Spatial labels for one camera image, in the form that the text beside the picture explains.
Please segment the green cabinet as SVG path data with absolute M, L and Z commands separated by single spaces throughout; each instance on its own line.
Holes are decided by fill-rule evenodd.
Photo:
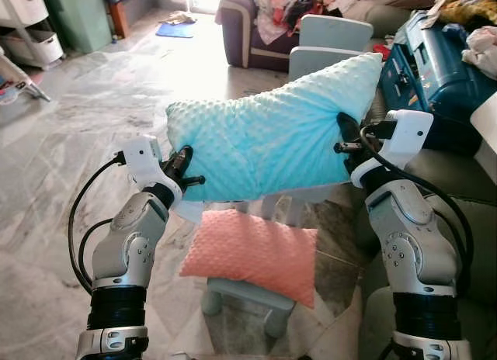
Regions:
M 104 0 L 45 0 L 60 40 L 72 50 L 92 53 L 113 41 Z

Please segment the white plastic appliance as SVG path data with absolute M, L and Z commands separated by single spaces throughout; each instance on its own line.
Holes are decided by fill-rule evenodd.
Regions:
M 497 129 L 497 94 L 492 94 L 470 116 L 470 123 L 481 136 L 481 144 L 474 158 L 483 168 L 486 175 L 497 180 L 497 153 L 491 147 Z

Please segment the dark blue suitcase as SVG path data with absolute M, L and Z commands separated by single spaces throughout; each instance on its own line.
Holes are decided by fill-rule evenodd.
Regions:
M 462 60 L 466 43 L 425 28 L 426 10 L 416 10 L 398 30 L 379 86 L 388 109 L 415 109 L 434 116 L 433 129 L 472 132 L 474 111 L 496 92 L 495 80 Z

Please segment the purple sofa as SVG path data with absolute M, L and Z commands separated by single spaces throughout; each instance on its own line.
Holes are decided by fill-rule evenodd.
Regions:
M 219 1 L 214 21 L 221 26 L 228 64 L 287 73 L 289 53 L 299 44 L 299 35 L 281 35 L 264 43 L 255 26 L 256 13 L 253 0 Z

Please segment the mint dotted pillow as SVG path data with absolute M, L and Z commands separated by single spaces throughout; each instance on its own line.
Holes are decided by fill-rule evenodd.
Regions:
M 363 121 L 382 66 L 380 53 L 362 53 L 253 96 L 172 102 L 168 140 L 192 148 L 187 175 L 205 178 L 186 199 L 255 200 L 347 182 L 346 158 L 333 148 L 337 116 Z

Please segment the light blue child chair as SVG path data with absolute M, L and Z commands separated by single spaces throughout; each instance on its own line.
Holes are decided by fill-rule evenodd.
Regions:
M 259 200 L 237 201 L 230 209 L 260 218 L 276 221 L 291 227 L 318 230 L 316 240 L 316 257 L 314 264 L 314 307 L 308 308 L 288 297 L 271 290 L 259 288 L 245 281 L 231 281 L 222 278 L 205 278 L 207 290 L 203 293 L 202 310 L 205 315 L 221 312 L 222 299 L 239 299 L 256 306 L 266 308 L 263 318 L 263 331 L 269 338 L 281 338 L 289 328 L 292 314 L 307 311 L 315 315 L 328 314 L 330 309 L 324 303 L 317 289 L 318 271 L 326 260 L 327 254 L 320 250 L 321 231 L 316 219 L 316 209 L 333 197 L 331 186 L 312 187 L 312 189 L 295 189 L 273 196 L 264 196 Z
M 299 45 L 338 50 L 365 51 L 374 33 L 372 24 L 336 16 L 301 17 Z
M 289 54 L 288 82 L 357 55 L 356 51 L 327 47 L 295 47 Z

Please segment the brown wooden post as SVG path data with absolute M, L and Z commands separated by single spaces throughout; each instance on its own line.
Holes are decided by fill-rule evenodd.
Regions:
M 129 35 L 127 13 L 124 9 L 124 0 L 104 0 L 109 10 L 113 33 L 118 40 L 124 40 Z

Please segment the pile of clothes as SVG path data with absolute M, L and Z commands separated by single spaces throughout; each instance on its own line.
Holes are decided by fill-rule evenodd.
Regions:
M 253 0 L 258 12 L 255 27 L 266 45 L 290 36 L 301 26 L 302 16 L 344 17 L 357 12 L 359 2 L 369 0 Z

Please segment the grey-green leather sofa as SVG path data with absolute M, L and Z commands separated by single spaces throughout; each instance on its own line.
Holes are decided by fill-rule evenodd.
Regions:
M 433 116 L 426 134 L 427 150 L 450 151 L 471 157 L 481 144 L 480 133 L 470 123 L 476 110 L 473 96 L 459 84 L 443 85 L 429 92 L 419 76 L 400 58 L 384 62 L 379 82 L 387 109 L 411 109 Z
M 459 322 L 470 343 L 472 359 L 497 360 L 496 185 L 475 158 L 429 148 L 420 151 L 405 170 L 442 189 L 469 222 L 474 261 L 469 290 L 458 299 Z M 360 282 L 363 308 L 358 354 L 360 360 L 377 360 L 393 335 L 393 296 L 363 204 L 365 193 L 361 189 L 356 193 L 355 240 L 360 250 L 372 258 Z

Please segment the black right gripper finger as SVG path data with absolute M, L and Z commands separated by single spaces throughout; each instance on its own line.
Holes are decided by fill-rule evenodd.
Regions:
M 336 143 L 337 147 L 362 147 L 360 125 L 351 115 L 338 112 L 336 116 L 342 139 Z

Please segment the patterned blanket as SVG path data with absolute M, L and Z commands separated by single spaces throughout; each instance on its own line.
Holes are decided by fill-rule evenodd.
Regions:
M 463 26 L 481 19 L 487 26 L 496 26 L 497 0 L 436 0 L 420 27 L 432 27 L 438 19 Z

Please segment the crumpled beige cloth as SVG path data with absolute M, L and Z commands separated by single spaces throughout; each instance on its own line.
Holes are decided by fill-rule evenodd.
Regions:
M 466 38 L 467 47 L 462 51 L 462 61 L 474 65 L 482 74 L 497 80 L 493 65 L 496 58 L 495 37 L 497 27 L 483 26 L 473 30 Z

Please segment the pink dotted pillow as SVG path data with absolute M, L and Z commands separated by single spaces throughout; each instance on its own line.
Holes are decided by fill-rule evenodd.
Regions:
M 317 236 L 235 209 L 205 211 L 179 275 L 245 281 L 313 308 Z

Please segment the blue floor mat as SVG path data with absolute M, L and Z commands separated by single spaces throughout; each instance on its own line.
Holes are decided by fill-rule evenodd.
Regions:
M 157 36 L 170 37 L 170 38 L 193 38 L 195 37 L 195 32 L 196 32 L 195 22 L 181 22 L 181 23 L 163 22 L 160 24 L 155 34 Z

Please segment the crumpled grey cloth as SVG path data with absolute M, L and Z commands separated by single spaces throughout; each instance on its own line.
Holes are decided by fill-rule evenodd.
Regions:
M 181 26 L 182 24 L 196 23 L 196 17 L 192 16 L 191 12 L 185 10 L 174 10 L 171 12 L 167 19 L 161 20 L 161 23 L 170 24 L 170 26 Z

